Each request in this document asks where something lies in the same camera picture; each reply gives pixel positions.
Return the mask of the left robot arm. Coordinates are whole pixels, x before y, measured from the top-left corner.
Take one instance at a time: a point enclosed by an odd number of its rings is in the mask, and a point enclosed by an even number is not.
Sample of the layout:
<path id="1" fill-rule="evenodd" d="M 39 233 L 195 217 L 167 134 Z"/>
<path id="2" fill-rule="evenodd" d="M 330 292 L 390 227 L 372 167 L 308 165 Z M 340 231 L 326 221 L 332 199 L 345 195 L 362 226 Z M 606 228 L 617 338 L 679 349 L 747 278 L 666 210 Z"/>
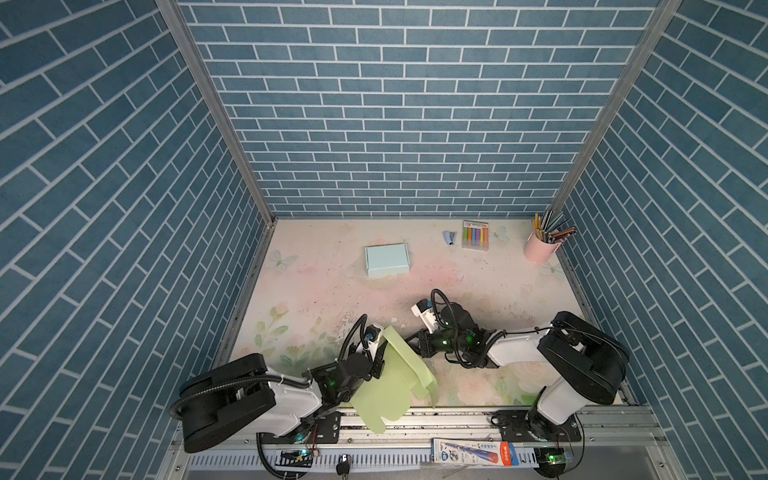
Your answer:
<path id="1" fill-rule="evenodd" d="M 275 438 L 304 440 L 315 424 L 381 376 L 386 349 L 385 340 L 362 342 L 302 377 L 280 374 L 253 353 L 188 380 L 170 407 L 181 422 L 184 451 L 208 450 L 249 426 Z"/>

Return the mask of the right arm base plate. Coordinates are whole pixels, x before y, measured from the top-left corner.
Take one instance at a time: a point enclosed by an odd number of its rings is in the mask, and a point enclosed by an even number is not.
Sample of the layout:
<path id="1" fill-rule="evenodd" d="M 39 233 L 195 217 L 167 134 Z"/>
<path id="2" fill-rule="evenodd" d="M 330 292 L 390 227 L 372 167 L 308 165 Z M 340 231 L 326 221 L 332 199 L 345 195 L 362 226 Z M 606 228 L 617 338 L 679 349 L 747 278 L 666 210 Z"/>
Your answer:
<path id="1" fill-rule="evenodd" d="M 490 423 L 507 442 L 578 442 L 583 439 L 582 429 L 574 415 L 563 424 L 547 420 L 534 407 L 498 410 L 491 414 Z"/>

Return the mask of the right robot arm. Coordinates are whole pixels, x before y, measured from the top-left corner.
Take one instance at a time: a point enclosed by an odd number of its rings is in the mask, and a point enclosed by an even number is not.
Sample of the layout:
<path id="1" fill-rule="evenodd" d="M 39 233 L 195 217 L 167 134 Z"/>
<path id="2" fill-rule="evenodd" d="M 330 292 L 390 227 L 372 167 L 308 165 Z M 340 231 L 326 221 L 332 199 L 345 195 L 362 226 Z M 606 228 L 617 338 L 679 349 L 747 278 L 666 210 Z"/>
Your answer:
<path id="1" fill-rule="evenodd" d="M 406 341 L 416 339 L 413 349 L 423 358 L 443 353 L 465 369 L 546 362 L 555 370 L 555 381 L 537 394 L 523 425 L 507 429 L 535 441 L 579 436 L 576 413 L 589 403 L 612 404 L 630 361 L 618 340 L 567 311 L 545 326 L 515 332 L 483 329 L 455 302 L 422 299 L 411 311 L 425 327 Z"/>

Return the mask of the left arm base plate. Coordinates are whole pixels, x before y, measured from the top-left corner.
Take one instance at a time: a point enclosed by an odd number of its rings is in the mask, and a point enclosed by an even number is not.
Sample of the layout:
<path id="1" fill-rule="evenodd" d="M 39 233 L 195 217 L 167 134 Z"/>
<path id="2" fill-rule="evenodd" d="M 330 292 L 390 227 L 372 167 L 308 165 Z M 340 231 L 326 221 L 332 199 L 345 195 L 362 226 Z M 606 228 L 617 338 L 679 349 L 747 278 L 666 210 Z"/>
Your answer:
<path id="1" fill-rule="evenodd" d="M 340 436 L 341 419 L 342 414 L 340 412 L 333 412 L 318 419 L 310 419 L 277 439 L 276 442 L 309 446 L 337 444 Z"/>

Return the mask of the light green paper box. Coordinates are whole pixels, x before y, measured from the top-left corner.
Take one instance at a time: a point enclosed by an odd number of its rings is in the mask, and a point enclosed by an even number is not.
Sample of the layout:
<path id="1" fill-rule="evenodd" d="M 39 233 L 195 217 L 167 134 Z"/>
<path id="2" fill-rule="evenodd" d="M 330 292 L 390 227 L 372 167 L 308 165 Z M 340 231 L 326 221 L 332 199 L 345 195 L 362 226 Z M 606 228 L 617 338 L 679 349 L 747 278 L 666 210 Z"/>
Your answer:
<path id="1" fill-rule="evenodd" d="M 413 397 L 425 400 L 438 390 L 432 371 L 393 327 L 386 327 L 382 337 L 386 348 L 380 377 L 364 382 L 350 400 L 374 434 L 385 433 L 385 420 L 399 420 L 411 408 Z"/>

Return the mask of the light blue paper box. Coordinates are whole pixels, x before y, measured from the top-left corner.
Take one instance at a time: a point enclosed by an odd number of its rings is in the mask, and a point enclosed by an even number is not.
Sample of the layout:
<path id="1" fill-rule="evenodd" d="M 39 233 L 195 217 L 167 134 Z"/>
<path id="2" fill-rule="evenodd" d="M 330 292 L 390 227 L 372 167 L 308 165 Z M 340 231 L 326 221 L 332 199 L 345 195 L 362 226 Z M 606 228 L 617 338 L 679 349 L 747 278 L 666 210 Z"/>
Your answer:
<path id="1" fill-rule="evenodd" d="M 364 248 L 366 273 L 370 279 L 407 274 L 411 269 L 408 247 L 404 243 Z"/>

